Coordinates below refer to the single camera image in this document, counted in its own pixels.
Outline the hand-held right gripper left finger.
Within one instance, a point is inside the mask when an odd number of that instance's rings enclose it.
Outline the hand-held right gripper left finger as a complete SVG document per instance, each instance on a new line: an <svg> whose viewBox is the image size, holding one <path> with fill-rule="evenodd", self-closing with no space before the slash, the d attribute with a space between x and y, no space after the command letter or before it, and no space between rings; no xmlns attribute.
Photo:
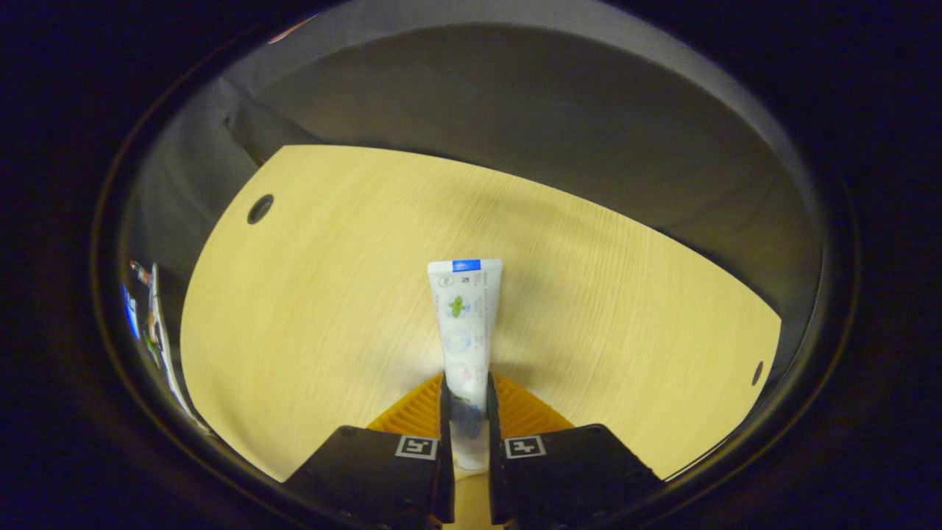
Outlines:
<svg viewBox="0 0 942 530"><path fill-rule="evenodd" d="M455 513L450 390L435 375L364 428L343 425L283 483L349 529L440 529Z"/></svg>

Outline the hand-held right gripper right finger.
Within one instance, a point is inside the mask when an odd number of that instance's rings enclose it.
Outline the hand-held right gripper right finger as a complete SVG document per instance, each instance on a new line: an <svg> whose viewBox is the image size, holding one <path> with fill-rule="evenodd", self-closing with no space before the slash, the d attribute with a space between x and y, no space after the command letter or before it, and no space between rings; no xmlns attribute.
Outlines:
<svg viewBox="0 0 942 530"><path fill-rule="evenodd" d="M617 529L666 483L605 425L575 426L490 373L489 494L505 529Z"/></svg>

